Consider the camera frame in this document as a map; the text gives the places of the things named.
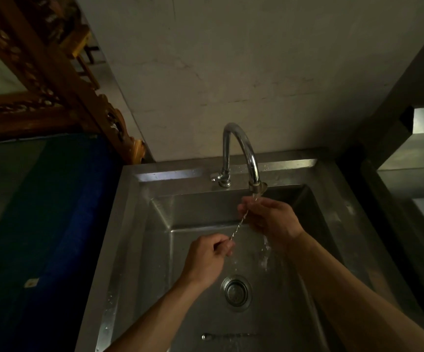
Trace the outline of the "stainless steel sink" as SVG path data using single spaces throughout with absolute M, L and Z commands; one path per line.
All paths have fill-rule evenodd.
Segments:
M 265 196 L 289 203 L 306 231 L 350 272 L 424 328 L 424 312 L 345 181 L 318 151 L 257 155 Z M 180 276 L 201 235 L 231 235 L 249 195 L 244 156 L 231 158 L 231 186 L 210 180 L 221 158 L 127 165 L 118 183 L 75 352 L 103 352 Z M 294 267 L 242 225 L 218 280 L 187 313 L 171 352 L 345 351 Z M 250 307 L 229 310 L 221 283 L 244 276 Z M 258 333 L 202 341 L 203 333 Z

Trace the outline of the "round metal drain strainer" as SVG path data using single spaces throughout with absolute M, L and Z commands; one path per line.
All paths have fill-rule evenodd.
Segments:
M 229 275 L 221 283 L 225 306 L 234 312 L 246 311 L 252 302 L 252 287 L 242 275 Z

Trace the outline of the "person's left forearm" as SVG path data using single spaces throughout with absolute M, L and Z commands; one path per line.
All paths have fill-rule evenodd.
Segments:
M 104 352 L 168 352 L 188 310 L 209 286 L 204 279 L 179 278 Z

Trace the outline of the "chrome gooseneck faucet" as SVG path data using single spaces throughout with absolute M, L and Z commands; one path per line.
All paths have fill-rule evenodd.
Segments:
M 246 160 L 249 173 L 249 190 L 254 197 L 261 196 L 267 190 L 267 184 L 261 181 L 256 154 L 250 140 L 244 130 L 236 123 L 231 122 L 224 127 L 222 137 L 222 169 L 220 173 L 211 174 L 210 180 L 217 182 L 223 188 L 229 188 L 231 186 L 230 151 L 232 135 L 238 141 Z

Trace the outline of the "blue fabric cover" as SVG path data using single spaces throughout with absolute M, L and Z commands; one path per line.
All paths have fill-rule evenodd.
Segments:
M 0 143 L 0 352 L 74 352 L 121 170 L 100 135 Z

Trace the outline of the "metal utensil with round end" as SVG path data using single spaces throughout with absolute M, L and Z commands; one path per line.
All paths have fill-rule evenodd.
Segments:
M 225 333 L 225 334 L 212 334 L 212 333 L 203 333 L 201 336 L 202 341 L 214 341 L 219 339 L 233 340 L 236 338 L 245 338 L 245 337 L 257 337 L 258 333 Z

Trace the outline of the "carved wooden frame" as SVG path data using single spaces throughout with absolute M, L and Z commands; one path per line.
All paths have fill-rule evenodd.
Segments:
M 75 0 L 0 0 L 0 141 L 101 134 L 125 164 L 140 164 L 143 141 L 128 134 L 122 113 L 60 48 L 77 24 Z

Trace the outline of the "thin metal skewer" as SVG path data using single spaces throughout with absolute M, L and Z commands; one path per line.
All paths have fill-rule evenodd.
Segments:
M 259 194 L 252 194 L 253 201 L 256 201 L 259 197 L 260 197 Z M 229 237 L 230 238 L 230 241 L 233 241 L 233 239 L 235 238 L 236 234 L 238 233 L 238 231 L 240 230 L 241 226 L 243 225 L 245 219 L 247 218 L 248 213 L 249 213 L 249 210 L 247 209 L 246 212 L 244 213 L 243 217 L 241 218 L 240 222 L 238 223 L 235 231 Z

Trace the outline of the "person's right hand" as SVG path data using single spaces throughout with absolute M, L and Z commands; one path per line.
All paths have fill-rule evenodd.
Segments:
M 307 236 L 289 204 L 265 197 L 253 201 L 251 196 L 242 197 L 242 202 L 258 202 L 258 222 L 247 223 L 253 230 L 266 236 L 275 249 L 287 252 L 299 237 Z

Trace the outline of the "stainless steel counter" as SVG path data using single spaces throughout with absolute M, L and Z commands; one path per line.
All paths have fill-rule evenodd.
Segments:
M 408 108 L 362 168 L 395 242 L 424 285 L 424 107 Z

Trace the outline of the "wooden stool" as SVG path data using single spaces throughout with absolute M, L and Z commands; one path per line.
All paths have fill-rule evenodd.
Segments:
M 89 27 L 85 24 L 77 24 L 61 41 L 60 48 L 69 60 L 74 60 L 80 65 L 81 69 L 76 70 L 76 73 L 82 78 L 87 78 L 93 90 L 99 90 L 100 85 L 82 56 L 82 52 L 85 52 L 90 64 L 93 64 L 91 52 L 96 50 L 96 47 L 88 46 L 90 37 Z

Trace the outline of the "person's left hand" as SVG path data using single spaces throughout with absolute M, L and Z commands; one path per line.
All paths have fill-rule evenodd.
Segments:
M 180 282 L 204 291 L 222 272 L 225 258 L 232 255 L 235 243 L 212 244 L 212 234 L 198 237 L 190 245 Z

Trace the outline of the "person's right forearm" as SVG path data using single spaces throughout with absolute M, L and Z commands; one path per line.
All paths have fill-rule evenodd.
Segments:
M 287 234 L 285 248 L 348 352 L 424 352 L 424 329 L 306 232 Z

